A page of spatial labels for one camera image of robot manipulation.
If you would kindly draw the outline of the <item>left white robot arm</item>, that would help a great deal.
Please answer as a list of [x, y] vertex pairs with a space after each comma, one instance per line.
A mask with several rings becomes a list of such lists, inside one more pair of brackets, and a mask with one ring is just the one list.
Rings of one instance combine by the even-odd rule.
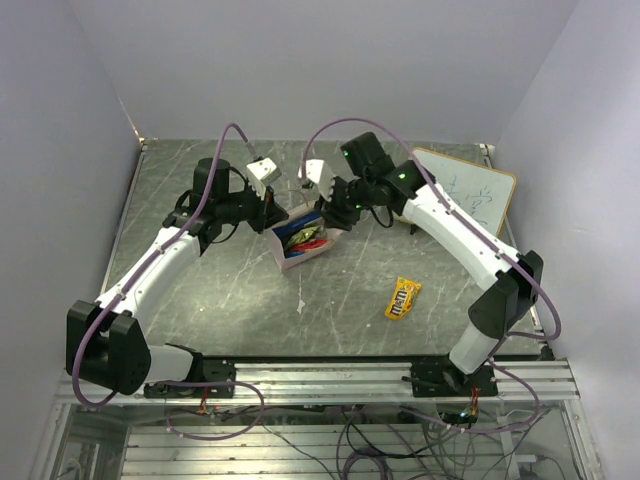
[[247, 223], [261, 234], [287, 219], [274, 199], [271, 185], [281, 172], [271, 159], [247, 164], [239, 175], [241, 189], [232, 191], [230, 177], [236, 171], [225, 160], [200, 160], [191, 188], [178, 197], [134, 266], [95, 301], [77, 301], [69, 309], [66, 371], [76, 394], [82, 381], [124, 395], [156, 383], [168, 383], [182, 397], [202, 389], [207, 379], [203, 354], [179, 345], [153, 346], [142, 324], [209, 246], [227, 241], [224, 226]]

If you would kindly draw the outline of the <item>red snack packet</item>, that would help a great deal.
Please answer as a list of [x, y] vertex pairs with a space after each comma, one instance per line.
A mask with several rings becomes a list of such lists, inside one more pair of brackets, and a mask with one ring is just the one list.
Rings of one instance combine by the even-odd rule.
[[327, 243], [328, 243], [328, 240], [324, 238], [310, 239], [307, 242], [294, 245], [293, 247], [289, 248], [287, 251], [294, 249], [294, 250], [303, 250], [305, 251], [305, 253], [307, 253], [307, 252], [316, 250], [318, 248], [321, 248]]

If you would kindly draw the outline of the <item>green snack packet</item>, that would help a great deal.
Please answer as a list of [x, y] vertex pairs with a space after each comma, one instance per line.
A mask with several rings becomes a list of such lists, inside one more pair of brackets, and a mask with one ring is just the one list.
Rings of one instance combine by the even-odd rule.
[[285, 244], [285, 248], [289, 249], [294, 245], [309, 241], [321, 229], [320, 225], [306, 226], [295, 232]]

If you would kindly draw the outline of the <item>blue Burts chips bag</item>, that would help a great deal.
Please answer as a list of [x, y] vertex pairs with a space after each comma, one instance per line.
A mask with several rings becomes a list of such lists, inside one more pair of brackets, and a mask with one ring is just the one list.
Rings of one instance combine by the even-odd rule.
[[286, 244], [295, 233], [303, 229], [307, 224], [310, 224], [320, 218], [321, 215], [317, 211], [313, 210], [305, 215], [293, 219], [285, 225], [275, 228], [274, 233], [284, 244]]

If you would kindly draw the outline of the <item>white paper bag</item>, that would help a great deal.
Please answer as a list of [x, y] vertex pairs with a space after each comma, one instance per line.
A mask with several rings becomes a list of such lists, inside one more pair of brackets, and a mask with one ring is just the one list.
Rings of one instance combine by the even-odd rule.
[[270, 251], [281, 272], [329, 251], [342, 231], [329, 228], [302, 189], [289, 189], [302, 203], [286, 211], [288, 218], [267, 230]]

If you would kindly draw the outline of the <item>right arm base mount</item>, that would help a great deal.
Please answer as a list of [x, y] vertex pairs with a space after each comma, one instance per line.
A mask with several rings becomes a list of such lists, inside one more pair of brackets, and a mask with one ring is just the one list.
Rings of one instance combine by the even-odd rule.
[[409, 374], [402, 380], [411, 385], [415, 398], [495, 397], [498, 388], [494, 370], [481, 366], [475, 373], [464, 374], [446, 356], [420, 357], [411, 362]]

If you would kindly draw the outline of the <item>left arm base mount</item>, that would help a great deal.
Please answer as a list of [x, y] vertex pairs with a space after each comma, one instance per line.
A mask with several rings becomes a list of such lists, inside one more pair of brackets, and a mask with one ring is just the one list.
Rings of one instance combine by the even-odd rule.
[[223, 386], [204, 387], [174, 386], [166, 384], [147, 384], [144, 386], [144, 397], [147, 399], [195, 399], [207, 393], [208, 398], [228, 399], [233, 396], [236, 380], [236, 368], [231, 360], [213, 356], [201, 356], [195, 360], [195, 365], [189, 371], [185, 382], [211, 383], [221, 382]]

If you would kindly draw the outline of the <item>yellow M&M's packet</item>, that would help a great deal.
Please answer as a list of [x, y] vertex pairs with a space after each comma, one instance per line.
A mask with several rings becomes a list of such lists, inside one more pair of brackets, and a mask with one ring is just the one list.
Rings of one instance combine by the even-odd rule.
[[421, 283], [398, 277], [392, 298], [386, 307], [385, 316], [391, 320], [401, 319], [412, 309], [421, 289]]

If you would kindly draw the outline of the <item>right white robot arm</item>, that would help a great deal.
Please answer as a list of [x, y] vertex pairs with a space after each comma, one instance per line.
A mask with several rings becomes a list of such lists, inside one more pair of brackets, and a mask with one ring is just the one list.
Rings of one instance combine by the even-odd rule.
[[366, 132], [341, 147], [353, 179], [335, 174], [324, 160], [302, 159], [299, 177], [317, 188], [316, 209], [330, 228], [350, 230], [363, 210], [385, 207], [424, 230], [442, 245], [482, 289], [469, 307], [469, 324], [440, 373], [450, 394], [465, 394], [476, 371], [497, 350], [511, 328], [536, 303], [543, 260], [490, 235], [446, 194], [417, 158], [397, 165], [376, 135]]

